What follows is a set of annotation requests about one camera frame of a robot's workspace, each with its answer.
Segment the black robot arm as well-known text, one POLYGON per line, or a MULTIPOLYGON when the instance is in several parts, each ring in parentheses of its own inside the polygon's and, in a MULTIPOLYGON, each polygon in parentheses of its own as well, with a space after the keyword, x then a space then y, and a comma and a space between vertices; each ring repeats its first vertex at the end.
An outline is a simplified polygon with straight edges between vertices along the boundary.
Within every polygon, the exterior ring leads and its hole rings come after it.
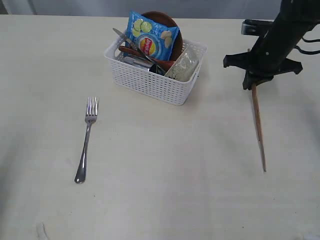
POLYGON ((269 82, 276 75, 290 72, 297 75, 303 69, 301 62, 287 56, 319 23, 318 0, 283 0, 274 21, 246 19, 242 22, 242 35, 257 36, 258 39, 250 51, 226 55, 223 66, 245 70, 242 83, 245 90, 269 82))

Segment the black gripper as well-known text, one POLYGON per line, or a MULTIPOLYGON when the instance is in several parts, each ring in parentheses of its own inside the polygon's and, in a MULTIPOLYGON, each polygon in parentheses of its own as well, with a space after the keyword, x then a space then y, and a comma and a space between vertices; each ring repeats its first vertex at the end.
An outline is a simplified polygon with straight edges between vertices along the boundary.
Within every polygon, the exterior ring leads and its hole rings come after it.
POLYGON ((270 82, 275 75, 289 72, 297 75, 303 70, 301 62, 287 56, 302 36, 300 32, 270 29, 258 38, 249 52, 226 55, 223 66, 247 70, 242 87, 249 91, 253 85, 270 82))

